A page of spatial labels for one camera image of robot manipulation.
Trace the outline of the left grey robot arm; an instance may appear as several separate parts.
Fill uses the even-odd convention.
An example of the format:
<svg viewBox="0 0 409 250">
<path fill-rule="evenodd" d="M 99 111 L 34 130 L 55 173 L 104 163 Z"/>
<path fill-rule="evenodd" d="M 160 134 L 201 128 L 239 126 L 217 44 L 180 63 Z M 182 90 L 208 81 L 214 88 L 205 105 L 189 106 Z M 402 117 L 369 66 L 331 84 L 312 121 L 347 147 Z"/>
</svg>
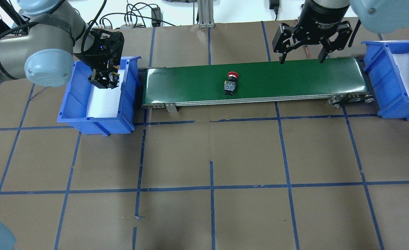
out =
<svg viewBox="0 0 409 250">
<path fill-rule="evenodd" d="M 27 78 L 43 87 L 64 86 L 76 57 L 92 70 L 87 80 L 95 87 L 119 85 L 123 34 L 93 28 L 106 1 L 90 24 L 66 0 L 19 0 L 18 5 L 30 20 L 0 34 L 0 84 Z"/>
</svg>

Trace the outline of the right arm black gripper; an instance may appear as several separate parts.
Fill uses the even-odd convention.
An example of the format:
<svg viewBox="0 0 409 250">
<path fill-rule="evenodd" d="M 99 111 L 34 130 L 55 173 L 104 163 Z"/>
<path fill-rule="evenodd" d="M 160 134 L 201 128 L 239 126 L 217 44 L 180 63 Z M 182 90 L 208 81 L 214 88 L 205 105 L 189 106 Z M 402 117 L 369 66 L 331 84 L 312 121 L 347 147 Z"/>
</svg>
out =
<svg viewBox="0 0 409 250">
<path fill-rule="evenodd" d="M 331 52 L 344 49 L 353 34 L 350 22 L 343 20 L 349 8 L 348 0 L 306 0 L 297 24 L 280 24 L 273 38 L 272 48 L 281 54 L 280 64 L 285 63 L 291 51 L 303 45 L 322 45 L 320 63 Z"/>
</svg>

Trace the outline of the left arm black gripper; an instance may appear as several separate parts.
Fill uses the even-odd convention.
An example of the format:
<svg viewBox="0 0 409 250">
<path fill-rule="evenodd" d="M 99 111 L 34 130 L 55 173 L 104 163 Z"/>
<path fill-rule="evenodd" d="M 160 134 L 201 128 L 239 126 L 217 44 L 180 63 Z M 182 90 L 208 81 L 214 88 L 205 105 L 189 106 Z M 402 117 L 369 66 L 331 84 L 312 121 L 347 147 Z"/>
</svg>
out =
<svg viewBox="0 0 409 250">
<path fill-rule="evenodd" d="M 94 41 L 89 49 L 82 51 L 84 63 L 92 70 L 88 82 L 99 89 L 114 89 L 119 86 L 118 68 L 125 38 L 121 32 L 92 30 Z"/>
</svg>

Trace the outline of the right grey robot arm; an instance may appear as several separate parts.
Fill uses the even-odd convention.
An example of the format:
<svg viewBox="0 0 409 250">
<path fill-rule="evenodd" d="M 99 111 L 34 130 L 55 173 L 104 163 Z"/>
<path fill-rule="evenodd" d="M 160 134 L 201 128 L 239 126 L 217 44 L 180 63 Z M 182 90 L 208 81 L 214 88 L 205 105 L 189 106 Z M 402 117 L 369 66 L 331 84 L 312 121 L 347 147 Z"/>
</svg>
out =
<svg viewBox="0 0 409 250">
<path fill-rule="evenodd" d="M 295 26 L 281 23 L 272 41 L 283 64 L 299 47 L 321 44 L 323 63 L 336 50 L 352 46 L 358 29 L 392 33 L 409 27 L 409 0 L 306 0 Z"/>
</svg>

